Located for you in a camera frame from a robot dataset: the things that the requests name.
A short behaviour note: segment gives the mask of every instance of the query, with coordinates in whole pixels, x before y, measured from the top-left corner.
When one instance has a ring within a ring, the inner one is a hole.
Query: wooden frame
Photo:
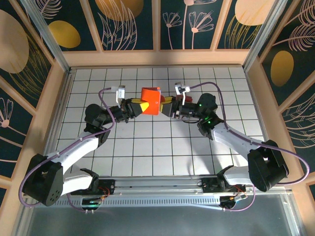
[[[259,62],[259,58],[254,61],[248,71],[248,75],[258,105],[258,110],[260,111],[261,120],[263,121],[267,132],[266,135],[269,139],[276,141],[280,147],[295,152],[293,143],[282,118],[282,110],[276,102],[268,78]],[[314,83],[315,77],[311,75],[306,81],[309,80]],[[305,90],[304,88],[301,88],[301,86],[297,89],[299,94],[296,93],[295,99],[297,99]],[[285,158],[290,171],[288,180],[286,181],[300,178],[304,173],[298,159],[286,153],[283,153],[283,157]],[[310,174],[306,180],[299,184],[288,186],[288,188],[291,188],[293,191],[304,227],[309,235],[315,235],[315,202],[309,190],[309,184],[313,181],[315,181],[315,173]]]
[[[315,83],[315,71],[306,78],[281,105],[278,106],[268,78],[262,67],[262,62],[299,3],[300,0],[294,0],[292,2],[277,29],[274,31],[273,36],[270,38],[264,52],[259,58],[257,57],[248,71],[252,91],[254,92],[254,97],[260,111],[261,120],[264,122],[267,135],[270,139],[275,140],[279,146],[293,152],[295,152],[295,149],[282,118],[282,112]],[[284,154],[283,156],[289,167],[289,180],[300,178],[300,176],[304,174],[300,162],[289,155]],[[288,186],[288,188],[291,188],[293,191],[301,219],[308,235],[315,235],[315,200],[309,188],[309,186],[314,183],[315,172],[310,173],[303,182]]]
[[[53,117],[53,111],[58,105],[57,98],[63,79],[65,79],[64,71],[59,63],[55,61],[46,80],[37,109],[33,111],[33,119],[12,174],[12,178],[10,181],[8,179],[0,178],[0,184],[10,186],[10,191],[6,193],[5,201],[3,201],[4,204],[2,205],[2,212],[0,214],[1,236],[11,235],[21,205],[17,197],[18,189],[24,178],[30,159],[35,154],[42,153],[44,150],[47,135],[49,133],[51,117]],[[8,94],[15,99],[16,97],[19,97],[18,94],[14,95],[15,93],[16,91],[11,88]]]

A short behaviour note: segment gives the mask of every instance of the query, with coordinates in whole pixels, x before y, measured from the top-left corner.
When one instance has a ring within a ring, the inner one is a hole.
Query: orange block
[[[142,114],[157,116],[159,114],[159,105],[161,103],[161,99],[162,101],[165,101],[164,97],[161,96],[159,87],[142,88],[141,101],[149,103],[149,107]]]

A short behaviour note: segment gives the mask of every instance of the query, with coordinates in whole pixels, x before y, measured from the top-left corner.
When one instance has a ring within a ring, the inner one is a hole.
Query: wooden panel
[[[189,5],[188,1],[161,0],[161,50],[210,48],[222,1],[204,2]]]
[[[258,58],[254,61],[248,75],[268,138],[277,142],[278,146],[294,152],[291,138],[282,115],[278,111],[276,99]],[[288,179],[285,181],[300,178],[303,171],[297,158],[286,153],[283,153],[283,157],[290,172]],[[306,185],[306,180],[300,184],[290,185],[288,188],[293,190],[308,235],[315,235],[315,204],[313,204],[313,197]]]
[[[109,65],[192,65],[192,64],[243,64],[248,50],[159,51],[159,52],[69,52],[64,57],[70,66]]]
[[[278,38],[266,55],[262,65],[278,105],[281,105],[315,70],[315,19],[312,3],[305,10],[308,0],[302,0],[284,25]]]
[[[51,64],[9,1],[0,14],[0,76],[36,108]]]
[[[36,5],[62,51],[96,50],[78,0],[36,1]]]
[[[259,53],[258,53],[258,56],[260,57],[263,53],[263,51],[265,50],[265,48],[267,47],[267,44],[270,42],[271,38],[273,37],[273,35],[275,34],[275,32],[277,31],[277,28],[279,26],[279,24],[281,23],[282,19],[284,18],[284,16],[286,15],[289,7],[291,6],[293,0],[288,0],[286,2],[286,5],[285,5],[285,8],[282,12],[282,14],[279,16],[278,20],[277,20],[277,23],[276,25],[274,26],[273,30],[269,33],[269,36],[268,38],[266,39],[265,43],[262,45]]]
[[[89,4],[104,51],[153,49],[151,0],[89,0]]]
[[[6,194],[6,200],[2,204],[0,214],[1,236],[11,235],[21,205],[18,199],[18,189],[25,176],[30,159],[37,153],[43,154],[51,117],[58,105],[56,99],[63,81],[63,75],[62,68],[57,62],[54,63],[43,89],[43,95],[38,103],[36,115],[31,122],[12,180],[8,182],[10,191]]]
[[[249,49],[273,0],[232,0],[217,49]]]

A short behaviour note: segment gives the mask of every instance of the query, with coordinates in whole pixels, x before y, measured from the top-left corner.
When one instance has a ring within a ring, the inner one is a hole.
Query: yellow object
[[[60,46],[75,48],[81,43],[79,32],[66,21],[53,21],[48,28]]]
[[[20,23],[10,14],[0,10],[0,68],[9,73],[19,73],[29,59],[28,37]]]
[[[173,97],[165,97],[165,103],[171,102],[171,101],[172,101],[172,98],[173,98]]]
[[[142,112],[144,112],[150,105],[148,102],[141,101],[140,98],[134,98],[134,99],[131,100],[131,102],[140,104]]]
[[[143,0],[95,0],[100,11],[109,19],[122,21],[124,11],[121,2],[133,13],[134,18],[140,15],[143,9]]]
[[[141,103],[143,101],[141,101],[140,98],[134,98],[134,99],[131,100],[131,102],[133,102],[133,103]]]
[[[294,60],[287,51],[278,52],[271,63],[271,81],[276,86],[283,86],[290,79],[294,68]]]
[[[142,112],[144,112],[149,107],[149,103],[148,102],[142,102],[142,103],[140,103],[140,107],[141,107]]]
[[[264,23],[274,0],[237,0],[235,16],[245,26],[258,26]]]

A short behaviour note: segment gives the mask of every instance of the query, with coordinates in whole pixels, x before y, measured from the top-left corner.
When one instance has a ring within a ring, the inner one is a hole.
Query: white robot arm
[[[211,94],[203,94],[198,103],[183,102],[183,98],[180,96],[170,97],[166,101],[160,109],[164,115],[176,119],[182,119],[183,117],[198,118],[197,126],[202,135],[228,146],[247,160],[248,166],[229,166],[218,174],[218,177],[223,180],[226,186],[254,184],[259,190],[267,191],[288,175],[287,166],[279,151],[268,150],[245,142],[242,138],[238,138],[231,133],[231,131],[234,131],[244,139],[262,143],[262,141],[252,139],[229,126],[226,127],[215,114],[218,106],[215,103],[215,97]],[[121,106],[110,109],[116,122],[128,122],[130,118],[135,118],[143,112],[140,104],[133,99],[123,100]],[[108,111],[96,104],[87,107],[85,121],[87,127],[76,140],[102,130],[104,125],[112,122]],[[99,184],[96,173],[87,169],[81,169],[71,174],[65,173],[85,154],[102,145],[107,140],[109,132],[85,139],[69,148],[59,157],[43,165],[27,180],[23,192],[46,206],[51,206],[61,195],[77,190],[86,189],[97,194]],[[266,143],[276,146],[273,141],[267,141]],[[34,156],[28,171],[38,163],[58,153],[56,151],[47,156],[40,154]]]

